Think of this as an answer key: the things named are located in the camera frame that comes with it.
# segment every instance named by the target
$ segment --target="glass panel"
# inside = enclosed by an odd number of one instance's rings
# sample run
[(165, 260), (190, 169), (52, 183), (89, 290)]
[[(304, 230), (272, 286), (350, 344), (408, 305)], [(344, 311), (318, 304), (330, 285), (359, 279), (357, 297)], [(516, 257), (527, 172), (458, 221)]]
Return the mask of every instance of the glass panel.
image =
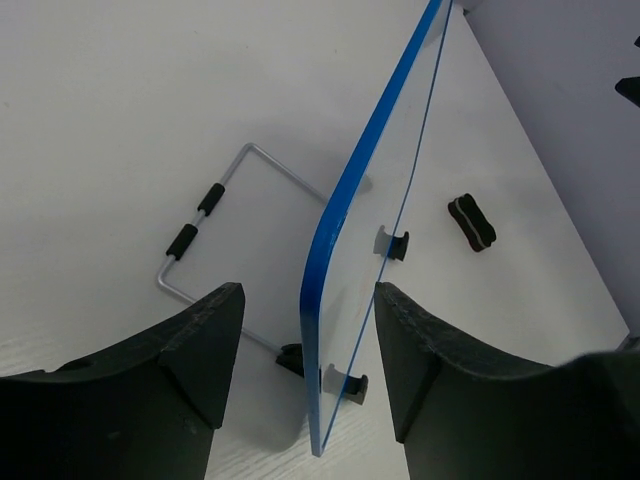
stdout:
[(411, 184), (450, 8), (427, 6), (312, 243), (300, 311), (314, 455), (329, 438), (346, 378), (337, 372), (351, 370)]

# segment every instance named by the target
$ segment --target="black bracket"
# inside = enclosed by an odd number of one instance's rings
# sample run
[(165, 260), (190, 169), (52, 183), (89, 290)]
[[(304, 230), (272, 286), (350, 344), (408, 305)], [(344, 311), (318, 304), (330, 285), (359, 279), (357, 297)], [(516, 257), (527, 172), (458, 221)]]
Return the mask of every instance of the black bracket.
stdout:
[(378, 229), (376, 240), (373, 244), (373, 253), (386, 256), (391, 260), (403, 261), (409, 247), (409, 232), (404, 232), (402, 237), (394, 237), (384, 231), (384, 225)]
[[(304, 363), (302, 357), (302, 344), (292, 343), (281, 348), (282, 353), (276, 358), (276, 363), (290, 372), (304, 378)], [(332, 364), (324, 372), (324, 379), (320, 372), (321, 386), (324, 392), (340, 395), (344, 386), (343, 398), (358, 405), (364, 403), (369, 387), (369, 378), (363, 375), (360, 378), (345, 375), (336, 370)]]

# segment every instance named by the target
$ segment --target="gray wall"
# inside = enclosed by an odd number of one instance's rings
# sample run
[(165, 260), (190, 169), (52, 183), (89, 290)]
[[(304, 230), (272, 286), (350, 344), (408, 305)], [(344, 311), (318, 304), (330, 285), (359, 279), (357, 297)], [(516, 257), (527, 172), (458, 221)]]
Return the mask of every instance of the gray wall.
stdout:
[(640, 75), (640, 1), (484, 0), (467, 20), (639, 334), (640, 109), (614, 85)]

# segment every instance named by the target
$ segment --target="black foam grip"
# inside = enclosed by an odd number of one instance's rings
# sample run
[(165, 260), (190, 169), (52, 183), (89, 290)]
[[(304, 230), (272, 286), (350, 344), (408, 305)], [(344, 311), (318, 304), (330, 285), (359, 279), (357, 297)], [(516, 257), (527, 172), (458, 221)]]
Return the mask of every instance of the black foam grip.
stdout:
[(180, 233), (167, 250), (166, 255), (173, 255), (176, 257), (176, 260), (180, 260), (182, 255), (184, 255), (184, 252), (189, 248), (189, 245), (191, 245), (191, 242), (193, 242), (193, 239), (196, 238), (197, 234), (198, 227), (194, 227), (190, 223), (187, 223), (182, 227), (182, 230), (180, 230)]
[(202, 199), (200, 205), (198, 205), (198, 210), (204, 210), (205, 216), (208, 217), (222, 198), (224, 190), (224, 185), (215, 183), (209, 190), (209, 193)]

